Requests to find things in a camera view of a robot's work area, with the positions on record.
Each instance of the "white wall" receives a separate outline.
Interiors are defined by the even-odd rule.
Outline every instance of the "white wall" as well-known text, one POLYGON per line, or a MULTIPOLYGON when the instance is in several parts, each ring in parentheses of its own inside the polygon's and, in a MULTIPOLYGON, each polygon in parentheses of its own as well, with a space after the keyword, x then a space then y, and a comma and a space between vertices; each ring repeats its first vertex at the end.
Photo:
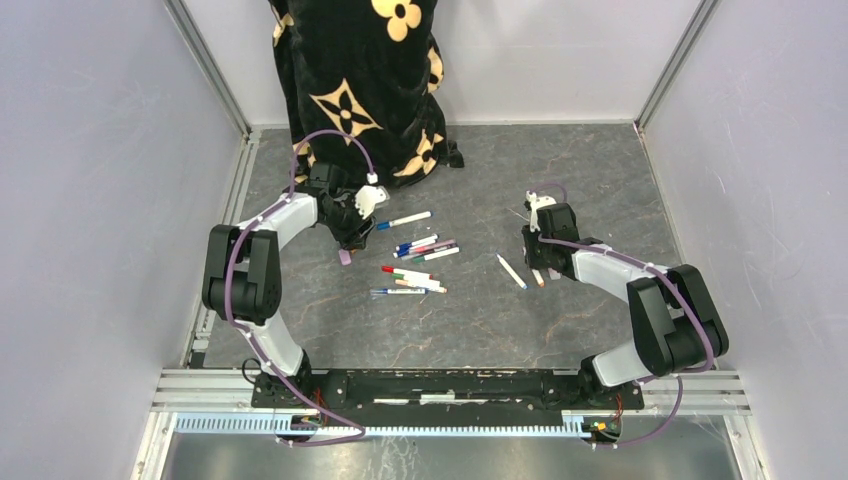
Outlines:
MULTIPOLYGON (((185 2, 248 121, 287 123, 267 1, 185 2)), ((451 123, 632 120, 697 4, 442 0, 438 98, 451 123)))
POLYGON ((846 19, 722 2, 646 133, 777 479, 845 477, 846 19))
POLYGON ((239 134, 161 0, 0 2, 0 478, 128 478, 239 134))

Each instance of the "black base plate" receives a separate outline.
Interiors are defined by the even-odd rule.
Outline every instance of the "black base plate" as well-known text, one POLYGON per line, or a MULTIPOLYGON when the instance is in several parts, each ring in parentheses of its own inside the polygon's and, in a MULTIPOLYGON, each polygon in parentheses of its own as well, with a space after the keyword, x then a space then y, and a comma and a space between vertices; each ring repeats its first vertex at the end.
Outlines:
MULTIPOLYGON (((633 384, 580 398, 574 371, 333 369, 313 371, 311 382, 330 410, 371 427, 560 426, 562 410, 616 410, 616 394, 625 410, 645 407, 633 384)), ((256 385, 254 408, 295 406, 276 377, 260 374, 256 385)))

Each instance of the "marker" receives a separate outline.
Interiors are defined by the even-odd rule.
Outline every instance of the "marker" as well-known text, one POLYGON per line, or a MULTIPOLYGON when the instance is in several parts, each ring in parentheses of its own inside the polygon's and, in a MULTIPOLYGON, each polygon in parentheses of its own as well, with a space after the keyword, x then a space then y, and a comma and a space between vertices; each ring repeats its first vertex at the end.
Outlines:
POLYGON ((509 266, 508 263, 506 263, 506 260, 504 260, 504 258, 501 256, 501 254, 496 253, 495 255, 498 256, 498 261, 501 262, 501 265, 503 265, 504 269, 509 274, 509 276, 512 277, 513 280, 515 280, 515 283, 517 283, 518 286, 523 288, 524 290, 527 290, 527 284, 524 283, 524 280, 522 280, 521 277, 519 277, 518 274, 515 273, 515 270, 513 270, 512 267, 509 266))
POLYGON ((545 279, 542 278, 542 272, 536 270, 535 268, 531 268, 530 271, 533 272, 533 276, 536 277, 536 283, 538 283, 540 287, 544 288, 545 279))
POLYGON ((420 277, 407 277, 407 276, 401 275, 399 273, 393 273, 392 278, 394 278, 395 280, 403 280, 405 282, 414 283, 415 285, 413 285, 413 286, 421 287, 421 288, 441 287, 442 286, 442 282, 440 282, 438 280, 427 280, 426 278, 420 278, 420 277))
POLYGON ((428 245, 433 245, 435 243, 436 243, 436 239, 427 240, 426 242, 418 245, 417 247, 404 247, 404 248, 396 251, 392 255, 394 255, 395 258, 402 257, 404 255, 409 255, 410 249, 412 249, 412 248, 426 248, 428 245))
POLYGON ((430 218, 433 216, 433 212, 426 211, 421 213, 416 213, 415 215, 410 215, 408 217, 398 218, 397 220, 389 220, 388 222, 382 222, 377 224, 377 230, 388 230, 392 227, 396 227, 398 225, 403 225, 404 223, 415 222, 417 220, 424 220, 425 218, 430 218))
POLYGON ((424 288, 372 288, 371 295, 426 295, 424 288))
POLYGON ((429 273, 414 272, 412 270, 404 270, 402 268, 385 267, 384 266, 384 267, 381 267, 381 270, 383 270, 386 273, 399 273, 399 274, 401 274, 405 277, 421 277, 424 280, 429 280, 429 279, 433 278, 433 276, 430 275, 429 273))
POLYGON ((410 253, 429 252, 430 250, 435 250, 439 247, 447 247, 447 246, 453 245, 455 243, 456 243, 456 240, 446 240, 444 242, 439 242, 439 243, 434 242, 430 245, 421 245, 421 246, 418 246, 418 247, 412 247, 409 250, 401 250, 400 252, 398 252, 398 255, 399 256, 405 256, 405 255, 408 255, 410 253))
POLYGON ((401 250, 409 250, 412 247, 420 247, 421 245, 429 245, 430 243, 428 243, 428 242, 430 242, 430 240, 433 241, 432 243, 436 243, 436 240, 438 240, 438 239, 439 239, 439 235, 433 234, 433 235, 430 235, 429 237, 422 238, 421 240, 416 240, 414 242, 401 243, 400 245, 395 247, 395 251, 399 252, 401 250))
POLYGON ((449 248, 447 250, 436 252, 436 253, 428 253, 427 255, 421 255, 420 257, 415 257, 412 259, 414 263, 424 263, 429 262, 430 260, 435 260, 437 258, 446 257, 448 255, 453 255, 454 253, 459 253, 459 247, 449 248))
MULTIPOLYGON (((527 248, 524 247, 523 250, 524 250, 524 257, 526 259, 527 258, 527 248)), ((530 271, 533 272, 533 276, 536 278, 536 283, 538 283, 540 287, 544 288, 545 287, 545 279, 542 278, 542 272, 536 270, 535 268, 531 268, 530 271)))
POLYGON ((398 285, 403 285, 404 287, 423 287, 430 292, 448 293, 448 289, 444 287, 427 287, 425 285, 417 285, 416 283, 407 280, 395 280, 395 283, 397 283, 398 285))
POLYGON ((456 246, 456 243, 453 243, 451 245, 444 245, 442 247, 433 248, 433 249, 430 249, 430 250, 424 250, 423 252, 418 252, 418 253, 411 252, 411 253, 407 253, 406 255, 400 257, 400 259, 401 260, 415 260, 418 257, 423 257, 424 255, 430 255, 430 254, 433 254, 433 253, 439 253, 439 252, 444 252, 445 250, 450 250, 451 248, 453 248, 455 246, 456 246))

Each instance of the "black and yellow fabric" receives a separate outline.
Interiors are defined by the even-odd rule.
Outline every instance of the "black and yellow fabric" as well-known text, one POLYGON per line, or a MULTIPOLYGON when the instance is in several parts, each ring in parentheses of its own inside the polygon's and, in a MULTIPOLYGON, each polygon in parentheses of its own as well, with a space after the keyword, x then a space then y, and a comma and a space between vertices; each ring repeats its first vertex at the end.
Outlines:
MULTIPOLYGON (((295 148, 316 130, 353 135, 389 187, 415 183, 439 164, 463 166, 433 96, 444 78, 431 33, 437 0, 270 2, 295 148)), ((318 159, 365 181, 367 167, 349 139, 318 137, 301 153, 299 174, 318 159)))

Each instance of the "red marker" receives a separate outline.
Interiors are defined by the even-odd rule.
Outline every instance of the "red marker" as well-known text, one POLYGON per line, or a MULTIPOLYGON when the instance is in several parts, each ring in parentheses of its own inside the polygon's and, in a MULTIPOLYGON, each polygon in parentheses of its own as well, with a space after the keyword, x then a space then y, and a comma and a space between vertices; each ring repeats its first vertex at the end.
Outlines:
POLYGON ((400 274, 408 276, 408 277, 418 277, 418 278, 425 278, 425 279, 433 278, 433 276, 430 275, 429 273, 413 272, 412 270, 404 270, 402 268, 382 267, 382 270, 386 273, 400 273, 400 274))

